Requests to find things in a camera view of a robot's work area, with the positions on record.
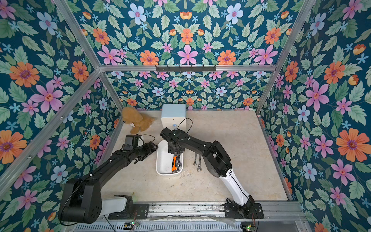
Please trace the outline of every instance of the wrench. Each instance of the wrench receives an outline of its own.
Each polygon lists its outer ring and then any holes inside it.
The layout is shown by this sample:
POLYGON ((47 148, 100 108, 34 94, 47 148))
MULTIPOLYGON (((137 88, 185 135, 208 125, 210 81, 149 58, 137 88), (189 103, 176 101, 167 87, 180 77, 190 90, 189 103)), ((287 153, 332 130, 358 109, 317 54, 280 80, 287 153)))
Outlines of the wrench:
POLYGON ((198 168, 197 168, 197 171, 202 171, 202 168, 201 168, 201 155, 199 155, 200 158, 198 159, 198 168))
POLYGON ((193 163, 194 166, 197 165, 197 164, 196 164, 196 160, 197 160, 197 153, 195 152, 195 153, 194 153, 194 163, 193 163))

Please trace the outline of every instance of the stuffed toy dog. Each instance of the stuffed toy dog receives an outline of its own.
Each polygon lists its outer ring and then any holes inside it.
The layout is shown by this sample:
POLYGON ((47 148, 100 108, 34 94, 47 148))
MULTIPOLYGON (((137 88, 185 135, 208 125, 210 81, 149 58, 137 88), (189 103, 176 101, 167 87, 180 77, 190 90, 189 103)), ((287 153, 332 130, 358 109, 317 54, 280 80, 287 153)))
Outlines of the stuffed toy dog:
POLYGON ((154 118, 139 113, 134 107, 125 107, 122 110, 122 120, 126 124, 134 124, 131 134, 137 134, 139 131, 147 130, 155 120, 154 118))

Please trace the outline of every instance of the plastic tray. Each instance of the plastic tray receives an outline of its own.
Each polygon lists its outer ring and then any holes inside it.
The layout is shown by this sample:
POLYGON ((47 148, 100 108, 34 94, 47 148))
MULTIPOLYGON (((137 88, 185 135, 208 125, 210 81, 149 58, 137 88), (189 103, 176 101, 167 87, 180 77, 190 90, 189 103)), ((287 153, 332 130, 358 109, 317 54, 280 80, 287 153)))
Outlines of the plastic tray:
POLYGON ((180 168, 179 172, 177 173, 171 173, 171 164, 173 162, 173 154, 168 153, 167 150, 167 142, 165 140, 162 140, 158 144, 157 149, 157 158, 156 158, 156 172, 159 175, 162 176, 169 176, 169 175, 176 175, 179 174, 183 170, 183 152, 180 154, 180 163, 182 164, 182 167, 180 168))

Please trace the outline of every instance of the cable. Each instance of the cable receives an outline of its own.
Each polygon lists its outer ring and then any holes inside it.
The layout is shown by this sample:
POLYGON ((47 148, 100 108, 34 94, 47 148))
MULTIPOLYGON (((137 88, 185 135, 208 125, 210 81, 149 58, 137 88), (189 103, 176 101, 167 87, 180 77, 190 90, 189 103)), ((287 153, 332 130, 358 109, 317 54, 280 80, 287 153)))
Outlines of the cable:
POLYGON ((111 226, 111 228, 113 229, 114 232, 116 232, 116 230, 114 229, 114 227, 111 225, 111 223, 108 221, 106 215, 104 215, 104 218, 106 219, 106 221, 108 222, 108 224, 111 226))

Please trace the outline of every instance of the side wall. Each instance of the side wall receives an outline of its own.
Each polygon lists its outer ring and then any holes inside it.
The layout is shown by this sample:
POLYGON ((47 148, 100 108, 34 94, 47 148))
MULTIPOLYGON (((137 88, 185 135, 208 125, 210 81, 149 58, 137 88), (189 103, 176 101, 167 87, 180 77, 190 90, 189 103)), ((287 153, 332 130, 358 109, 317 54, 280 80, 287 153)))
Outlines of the side wall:
POLYGON ((369 0, 317 1, 262 111, 315 232, 370 230, 369 0))

